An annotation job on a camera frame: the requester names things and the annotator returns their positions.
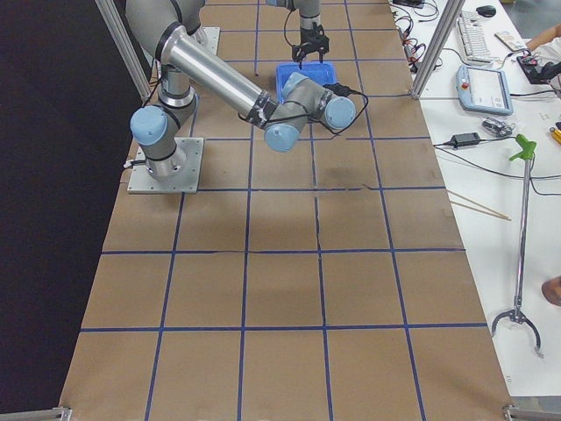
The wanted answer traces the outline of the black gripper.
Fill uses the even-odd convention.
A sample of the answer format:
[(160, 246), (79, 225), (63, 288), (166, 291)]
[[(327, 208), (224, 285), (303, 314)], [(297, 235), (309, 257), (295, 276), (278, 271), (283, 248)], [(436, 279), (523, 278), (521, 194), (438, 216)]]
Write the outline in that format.
[(294, 55), (297, 55), (299, 69), (302, 69), (304, 55), (318, 53), (319, 62), (330, 51), (330, 39), (325, 35), (322, 25), (313, 24), (311, 29), (300, 28), (300, 44), (294, 45)]

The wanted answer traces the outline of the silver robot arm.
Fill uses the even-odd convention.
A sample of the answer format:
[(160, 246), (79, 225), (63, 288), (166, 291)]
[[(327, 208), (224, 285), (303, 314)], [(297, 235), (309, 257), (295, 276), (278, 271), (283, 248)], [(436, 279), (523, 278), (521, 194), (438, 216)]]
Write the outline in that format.
[(129, 1), (125, 6), (133, 36), (160, 64), (158, 102), (139, 108), (131, 117), (131, 132), (151, 178), (166, 181), (187, 167), (188, 155), (175, 135), (197, 108), (194, 83), (263, 130), (266, 143), (277, 152), (291, 150), (308, 123), (319, 122), (334, 132), (353, 124), (356, 106), (339, 88), (294, 72), (279, 103), (210, 52), (201, 35), (204, 5), (203, 1)]
[[(292, 61), (302, 68), (309, 54), (318, 53), (319, 62), (330, 51), (330, 39), (325, 34), (321, 22), (321, 2), (319, 0), (266, 0), (266, 4), (289, 10), (283, 26), (283, 36), (291, 47)], [(287, 23), (290, 15), (298, 11), (300, 17), (300, 43), (288, 40)]]

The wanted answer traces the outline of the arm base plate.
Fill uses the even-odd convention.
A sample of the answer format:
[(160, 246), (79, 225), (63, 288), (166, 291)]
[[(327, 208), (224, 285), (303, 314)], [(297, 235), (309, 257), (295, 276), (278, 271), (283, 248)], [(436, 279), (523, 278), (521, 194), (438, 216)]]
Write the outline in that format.
[(174, 154), (164, 161), (151, 161), (139, 146), (138, 164), (131, 167), (127, 191), (131, 194), (195, 194), (201, 174), (204, 139), (176, 137)]
[(213, 54), (217, 54), (220, 38), (220, 27), (201, 26), (192, 35), (192, 38), (202, 47)]

